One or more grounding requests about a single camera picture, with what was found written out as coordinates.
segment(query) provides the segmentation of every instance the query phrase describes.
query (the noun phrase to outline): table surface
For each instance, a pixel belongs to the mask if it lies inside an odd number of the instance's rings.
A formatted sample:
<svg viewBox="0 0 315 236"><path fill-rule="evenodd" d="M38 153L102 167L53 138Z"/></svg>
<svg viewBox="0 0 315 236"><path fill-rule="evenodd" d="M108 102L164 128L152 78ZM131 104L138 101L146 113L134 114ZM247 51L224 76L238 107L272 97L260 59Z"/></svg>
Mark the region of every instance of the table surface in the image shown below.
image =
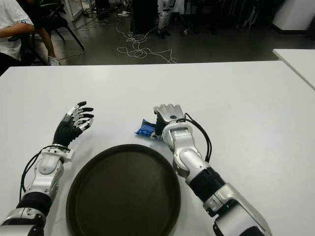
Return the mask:
<svg viewBox="0 0 315 236"><path fill-rule="evenodd" d="M274 49L273 53L315 90L315 50Z"/></svg>
<svg viewBox="0 0 315 236"><path fill-rule="evenodd" d="M151 147L171 163L161 141L134 132L153 106L181 104L209 133L212 167L268 221L274 235L312 235L315 194L315 93L282 61L16 67L0 77L0 219L18 201L27 161L49 145L64 113L79 101L95 108L93 126L69 146L46 236L67 236L65 206L80 168L121 144ZM199 131L196 145L205 153ZM30 183L32 172L27 178ZM179 177L182 202L174 236L214 236L210 218Z"/></svg>

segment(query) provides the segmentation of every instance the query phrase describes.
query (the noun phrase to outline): black cable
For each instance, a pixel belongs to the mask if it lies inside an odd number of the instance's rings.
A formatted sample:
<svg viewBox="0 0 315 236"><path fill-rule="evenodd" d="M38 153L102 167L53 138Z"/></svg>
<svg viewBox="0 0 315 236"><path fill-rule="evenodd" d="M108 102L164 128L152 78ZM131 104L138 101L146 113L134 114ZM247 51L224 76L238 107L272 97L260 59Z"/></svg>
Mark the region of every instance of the black cable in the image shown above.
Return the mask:
<svg viewBox="0 0 315 236"><path fill-rule="evenodd" d="M205 156L205 161L209 162L210 161L210 157L211 157L211 153L212 153L212 143L211 143L211 140L210 140L207 132L188 113L185 113L185 117L181 118L181 119L178 119L176 122L181 122L181 121L188 121L188 122L192 123L203 134L203 136L205 137L206 142L207 142L207 152L206 152L206 156Z"/></svg>
<svg viewBox="0 0 315 236"><path fill-rule="evenodd" d="M26 192L26 189L25 189L25 186L24 186L24 180L25 180L25 176L26 174L28 173L28 171L31 169L31 167L35 164L35 162L37 161L39 155L41 154L41 152L46 149L46 148L62 148L62 149L65 149L67 151L70 151L70 149L66 148L66 147L60 147L60 146L56 146L56 145L49 145L49 146L46 146L44 148L42 148L39 153L37 153L36 155L34 155L29 161L28 163L26 164L24 170L23 170L23 173L22 173L22 176L21 176L21 183L20 183L20 196L19 196L19 201L21 201L22 199L22 190L24 192Z"/></svg>

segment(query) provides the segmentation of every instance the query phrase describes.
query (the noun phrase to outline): blue snack bag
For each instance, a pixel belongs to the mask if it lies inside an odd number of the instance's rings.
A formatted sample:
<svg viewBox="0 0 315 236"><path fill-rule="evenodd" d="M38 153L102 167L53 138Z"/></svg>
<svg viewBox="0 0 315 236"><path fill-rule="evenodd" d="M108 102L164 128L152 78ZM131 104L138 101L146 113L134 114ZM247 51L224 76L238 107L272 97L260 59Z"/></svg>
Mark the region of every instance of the blue snack bag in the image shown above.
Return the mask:
<svg viewBox="0 0 315 236"><path fill-rule="evenodd" d="M145 119L143 119L140 129L135 133L138 135L151 137L151 135L153 134L155 130L156 130L156 124L152 124L150 122L147 122Z"/></svg>

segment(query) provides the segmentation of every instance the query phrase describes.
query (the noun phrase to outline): person's arm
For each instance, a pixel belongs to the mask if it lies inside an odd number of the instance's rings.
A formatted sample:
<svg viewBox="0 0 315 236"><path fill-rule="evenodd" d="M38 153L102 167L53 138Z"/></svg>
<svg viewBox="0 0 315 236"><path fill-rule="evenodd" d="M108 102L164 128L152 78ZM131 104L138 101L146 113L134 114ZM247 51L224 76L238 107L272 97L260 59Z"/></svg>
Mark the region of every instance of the person's arm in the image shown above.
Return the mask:
<svg viewBox="0 0 315 236"><path fill-rule="evenodd" d="M17 23L13 26L0 29L0 38L12 37L24 33L30 33L35 30L34 26L25 23Z"/></svg>

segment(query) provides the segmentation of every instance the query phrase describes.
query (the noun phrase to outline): sneaker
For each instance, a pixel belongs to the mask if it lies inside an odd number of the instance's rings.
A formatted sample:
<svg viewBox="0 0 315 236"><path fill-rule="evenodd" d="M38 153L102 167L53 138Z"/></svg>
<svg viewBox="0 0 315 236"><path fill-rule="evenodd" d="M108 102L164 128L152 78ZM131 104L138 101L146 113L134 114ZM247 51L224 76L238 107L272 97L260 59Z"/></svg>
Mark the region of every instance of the sneaker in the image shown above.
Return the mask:
<svg viewBox="0 0 315 236"><path fill-rule="evenodd" d="M60 63L57 58L48 56L48 65L55 66L55 65L60 65Z"/></svg>

